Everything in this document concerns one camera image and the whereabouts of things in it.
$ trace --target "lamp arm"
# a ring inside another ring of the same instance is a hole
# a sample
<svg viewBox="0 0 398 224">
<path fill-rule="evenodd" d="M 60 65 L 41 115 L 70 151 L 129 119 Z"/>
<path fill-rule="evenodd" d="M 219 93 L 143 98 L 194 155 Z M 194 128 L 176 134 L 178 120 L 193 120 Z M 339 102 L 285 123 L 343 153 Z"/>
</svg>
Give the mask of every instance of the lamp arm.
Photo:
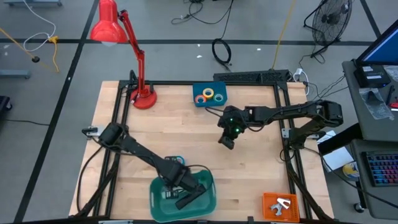
<svg viewBox="0 0 398 224">
<path fill-rule="evenodd" d="M 129 36 L 130 44 L 136 58 L 138 60 L 138 89 L 143 90 L 145 87 L 145 52 L 141 50 L 138 46 L 138 41 L 136 35 L 134 34 L 134 30 L 132 29 L 132 25 L 129 19 L 129 13 L 127 10 L 122 10 L 119 13 L 119 20 L 122 21 L 124 28 L 127 31 L 127 35 Z"/>
</svg>

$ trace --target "computer monitor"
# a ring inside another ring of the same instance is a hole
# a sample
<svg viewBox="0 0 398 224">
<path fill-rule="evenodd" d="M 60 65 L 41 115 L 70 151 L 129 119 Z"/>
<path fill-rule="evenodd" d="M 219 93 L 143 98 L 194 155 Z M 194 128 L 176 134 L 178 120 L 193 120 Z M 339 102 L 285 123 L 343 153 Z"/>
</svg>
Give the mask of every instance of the computer monitor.
<svg viewBox="0 0 398 224">
<path fill-rule="evenodd" d="M 359 56 L 357 62 L 368 65 L 398 65 L 398 20 Z"/>
</svg>

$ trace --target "colorful keyboard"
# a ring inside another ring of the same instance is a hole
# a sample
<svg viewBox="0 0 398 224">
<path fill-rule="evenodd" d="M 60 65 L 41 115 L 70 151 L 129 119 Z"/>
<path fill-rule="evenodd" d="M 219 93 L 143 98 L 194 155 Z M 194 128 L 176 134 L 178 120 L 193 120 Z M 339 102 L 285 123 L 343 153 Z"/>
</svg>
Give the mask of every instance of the colorful keyboard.
<svg viewBox="0 0 398 224">
<path fill-rule="evenodd" d="M 398 153 L 395 152 L 364 152 L 368 171 L 373 180 L 373 186 L 398 185 Z"/>
</svg>

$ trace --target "concrete floor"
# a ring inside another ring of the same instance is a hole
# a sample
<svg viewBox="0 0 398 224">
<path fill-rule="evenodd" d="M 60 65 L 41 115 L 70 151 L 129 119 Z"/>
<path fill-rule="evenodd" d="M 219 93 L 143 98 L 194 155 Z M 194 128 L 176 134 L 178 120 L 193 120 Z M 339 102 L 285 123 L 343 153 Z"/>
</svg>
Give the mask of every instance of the concrete floor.
<svg viewBox="0 0 398 224">
<path fill-rule="evenodd" d="M 5 37 L 0 36 L 0 68 L 28 69 L 32 72 L 32 78 L 29 80 L 0 79 L 0 95 L 10 96 L 14 105 L 7 118 L 56 124 L 52 132 L 45 126 L 2 122 L 0 223 L 14 221 L 36 159 L 43 149 L 43 141 L 49 133 L 53 133 L 53 136 L 23 220 L 67 217 L 86 146 L 86 139 L 80 130 L 91 124 L 101 82 L 126 79 L 130 69 L 137 67 L 129 45 L 107 48 L 101 44 L 86 43 L 79 46 L 94 2 L 95 0 L 64 0 L 63 7 L 34 8 L 39 15 L 54 22 L 57 25 L 56 34 L 64 39 L 64 43 L 68 42 L 58 45 L 57 61 L 61 70 L 58 74 L 33 64 L 16 45 L 10 44 Z M 249 42 L 230 45 L 233 52 L 232 71 L 268 70 L 272 66 L 275 41 L 279 37 L 291 2 L 235 1 L 224 39 L 269 41 L 261 45 Z M 276 69 L 287 68 L 294 72 L 302 55 L 312 51 L 313 46 L 308 43 L 312 41 L 312 34 L 302 27 L 302 22 L 317 7 L 318 2 L 300 0 L 296 4 L 284 35 L 284 40 L 296 42 L 280 47 Z M 348 45 L 329 47 L 323 54 L 326 59 L 323 65 L 310 58 L 305 58 L 302 62 L 310 82 L 317 84 L 320 90 L 342 76 L 343 61 L 358 57 L 366 49 L 368 42 L 376 40 L 363 2 L 365 1 L 356 0 L 353 3 L 351 20 L 341 38 Z M 366 0 L 366 3 L 381 32 L 397 19 L 397 1 Z M 229 1 L 207 0 L 204 5 L 198 16 L 214 21 L 225 12 Z M 119 9 L 129 11 L 137 38 L 146 40 L 142 49 L 146 51 L 147 79 L 211 80 L 214 73 L 224 72 L 224 68 L 215 62 L 211 54 L 211 41 L 202 41 L 219 37 L 224 22 L 209 26 L 191 20 L 173 26 L 170 24 L 172 18 L 187 13 L 188 4 L 183 4 L 181 0 L 119 0 L 118 6 Z M 98 12 L 88 27 L 93 26 L 97 20 Z M 34 17 L 23 5 L 9 7 L 0 4 L 0 27 L 18 39 L 28 38 L 36 32 L 51 31 L 50 25 Z M 189 44 L 183 44 L 183 40 L 188 40 Z M 30 48 L 35 46 L 36 44 L 29 44 Z M 81 50 L 81 54 L 76 53 L 76 50 Z M 52 44 L 45 44 L 34 53 L 39 55 L 43 62 L 52 64 Z M 66 92 L 62 92 L 63 87 L 69 84 L 67 94 L 64 95 Z M 335 89 L 345 86 L 346 83 L 343 81 Z M 336 101 L 343 106 L 345 123 L 335 129 L 337 133 L 357 122 L 348 95 L 349 91 L 344 90 L 328 97 L 328 100 Z M 311 91 L 308 99 L 314 96 Z M 326 180 L 336 218 L 346 222 L 396 223 L 375 220 L 370 217 L 368 211 L 356 213 L 352 207 L 352 204 L 359 200 L 356 190 L 333 174 L 326 174 Z"/>
</svg>

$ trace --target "wooden table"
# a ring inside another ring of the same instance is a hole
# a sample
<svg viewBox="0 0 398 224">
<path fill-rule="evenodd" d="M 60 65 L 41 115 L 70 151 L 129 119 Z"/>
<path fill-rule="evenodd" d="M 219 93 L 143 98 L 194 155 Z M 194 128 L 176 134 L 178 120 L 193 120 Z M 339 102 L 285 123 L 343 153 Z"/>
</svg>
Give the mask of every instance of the wooden table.
<svg viewBox="0 0 398 224">
<path fill-rule="evenodd" d="M 102 83 L 93 125 L 106 126 L 111 121 L 117 87 L 118 82 Z M 301 83 L 288 83 L 288 87 L 292 105 L 307 100 Z M 158 100 L 154 107 L 137 110 L 130 106 L 127 119 L 130 135 L 161 157 L 180 155 L 187 164 L 203 164 L 210 168 L 215 177 L 217 207 L 203 219 L 243 221 L 253 216 L 257 221 L 263 220 L 262 193 L 289 193 L 285 164 L 279 159 L 282 141 L 278 122 L 271 123 L 259 133 L 246 130 L 235 140 L 235 147 L 231 151 L 217 143 L 223 131 L 216 125 L 218 117 L 207 113 L 204 108 L 194 106 L 192 86 L 156 85 L 155 89 Z M 275 107 L 274 91 L 270 86 L 227 86 L 227 92 L 226 106 L 234 105 L 242 109 L 248 105 Z M 284 104 L 282 91 L 280 97 Z M 307 121 L 307 118 L 295 119 L 296 127 Z M 305 145 L 310 149 L 318 149 L 313 140 L 307 140 Z M 82 165 L 97 148 L 99 146 L 95 142 L 88 141 Z M 306 150 L 300 152 L 308 191 L 326 214 L 333 217 L 319 156 Z M 104 151 L 100 152 L 84 173 L 81 206 L 98 186 L 103 155 Z M 149 184 L 155 177 L 157 174 L 153 167 L 136 157 L 122 156 L 111 218 L 151 220 Z M 304 217 L 298 189 L 297 195 L 300 216 Z M 70 214 L 76 214 L 75 200 L 76 193 Z M 100 214 L 104 213 L 104 201 Z"/>
</svg>

